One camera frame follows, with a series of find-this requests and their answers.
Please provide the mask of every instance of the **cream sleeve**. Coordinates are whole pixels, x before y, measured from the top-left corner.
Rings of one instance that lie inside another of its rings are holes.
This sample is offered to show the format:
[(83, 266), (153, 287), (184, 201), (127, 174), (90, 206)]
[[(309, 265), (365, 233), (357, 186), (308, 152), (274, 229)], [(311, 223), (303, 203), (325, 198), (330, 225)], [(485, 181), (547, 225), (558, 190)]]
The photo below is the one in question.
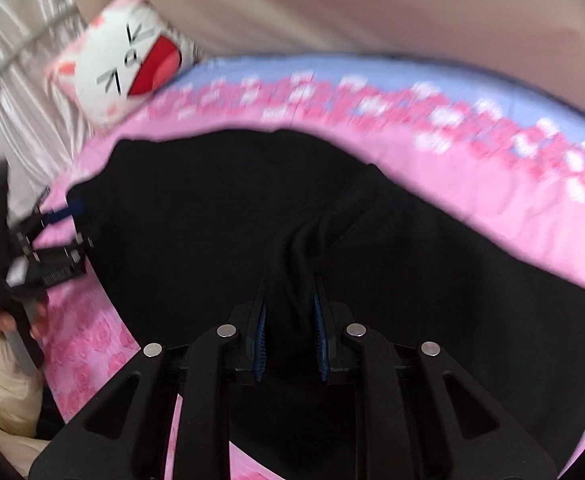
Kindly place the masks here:
[(42, 408), (42, 377), (24, 375), (5, 340), (0, 339), (0, 430), (34, 437)]

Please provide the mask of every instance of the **person's hand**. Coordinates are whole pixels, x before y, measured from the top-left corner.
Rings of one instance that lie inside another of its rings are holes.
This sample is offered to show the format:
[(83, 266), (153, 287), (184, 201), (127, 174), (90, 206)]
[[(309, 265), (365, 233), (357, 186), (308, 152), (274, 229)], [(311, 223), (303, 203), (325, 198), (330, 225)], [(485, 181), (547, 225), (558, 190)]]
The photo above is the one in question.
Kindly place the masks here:
[[(41, 339), (48, 333), (50, 320), (48, 319), (48, 297), (37, 301), (37, 318), (31, 324), (31, 335), (35, 339)], [(7, 312), (0, 312), (0, 337), (4, 332), (14, 332), (16, 322)]]

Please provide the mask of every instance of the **black garment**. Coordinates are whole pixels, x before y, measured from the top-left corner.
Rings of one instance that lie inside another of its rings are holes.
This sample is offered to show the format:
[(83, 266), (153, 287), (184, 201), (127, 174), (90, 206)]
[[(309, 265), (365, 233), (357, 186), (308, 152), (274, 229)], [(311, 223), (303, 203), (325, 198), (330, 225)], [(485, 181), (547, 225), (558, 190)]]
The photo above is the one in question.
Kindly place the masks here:
[(311, 136), (230, 130), (121, 141), (79, 184), (90, 255), (141, 345), (185, 344), (267, 278), (268, 365), (231, 437), (287, 480), (352, 478), (349, 388), (317, 371), (312, 277), (389, 340), (434, 340), (567, 462), (585, 428), (585, 290), (525, 264)]

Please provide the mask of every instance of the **red mouth print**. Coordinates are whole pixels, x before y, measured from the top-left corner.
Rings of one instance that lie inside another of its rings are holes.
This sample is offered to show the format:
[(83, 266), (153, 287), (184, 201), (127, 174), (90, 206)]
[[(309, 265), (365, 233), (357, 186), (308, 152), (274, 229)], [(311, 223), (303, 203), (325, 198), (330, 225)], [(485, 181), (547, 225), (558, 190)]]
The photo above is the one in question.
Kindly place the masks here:
[(160, 88), (176, 74), (181, 62), (181, 52), (176, 44), (160, 36), (141, 64), (128, 97), (144, 95)]

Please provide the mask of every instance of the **silver satin fabric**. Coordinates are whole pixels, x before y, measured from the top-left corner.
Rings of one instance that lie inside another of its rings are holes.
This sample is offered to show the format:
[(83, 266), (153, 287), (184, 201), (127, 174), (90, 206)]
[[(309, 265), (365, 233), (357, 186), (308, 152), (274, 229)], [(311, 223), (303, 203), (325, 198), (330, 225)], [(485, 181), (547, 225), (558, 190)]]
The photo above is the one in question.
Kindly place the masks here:
[(30, 211), (42, 189), (92, 136), (45, 69), (84, 30), (73, 0), (0, 0), (0, 156), (10, 164), (10, 211)]

